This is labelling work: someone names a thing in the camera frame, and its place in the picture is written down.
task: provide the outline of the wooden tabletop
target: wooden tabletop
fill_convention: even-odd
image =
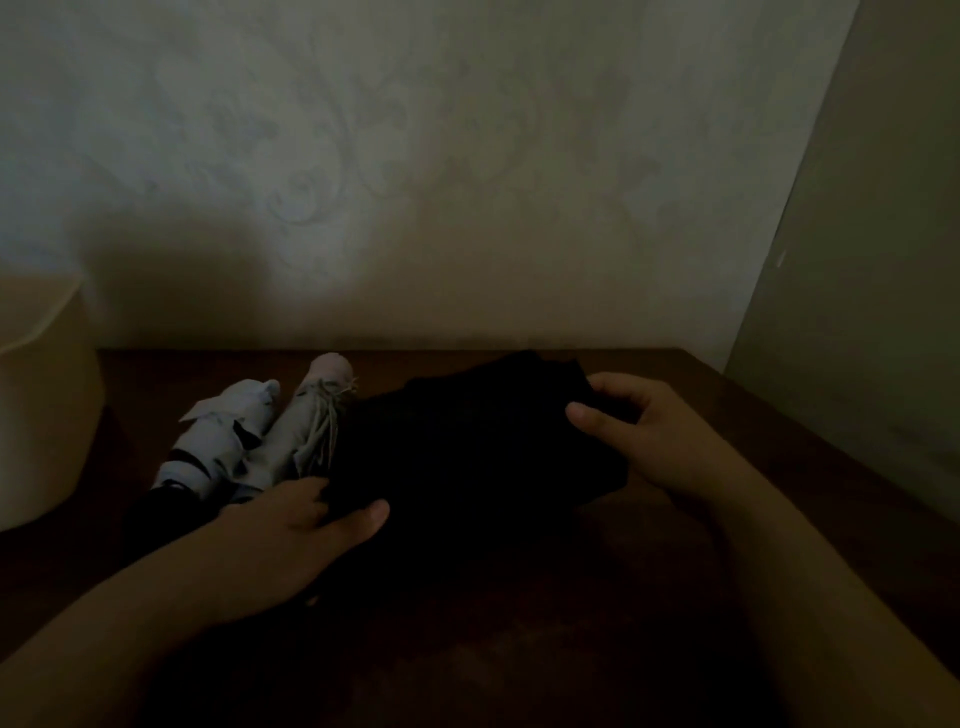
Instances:
[[[346,352],[363,395],[502,353]],[[685,352],[544,354],[673,384],[960,671],[960,527]],[[0,533],[0,656],[118,568],[122,515],[195,400],[246,377],[276,378],[289,394],[313,355],[103,352],[108,409],[76,494]],[[204,636],[157,677],[144,722],[780,720],[707,532],[650,488],[603,497],[427,583],[369,586],[363,599],[324,595]]]

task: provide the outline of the white wall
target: white wall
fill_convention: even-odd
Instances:
[[[960,521],[958,37],[860,4],[728,374]]]
[[[855,4],[10,4],[0,255],[110,346],[722,366]]]

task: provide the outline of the patterned wallpaper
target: patterned wallpaper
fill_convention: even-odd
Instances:
[[[855,0],[32,0],[0,259],[102,343],[722,366]]]

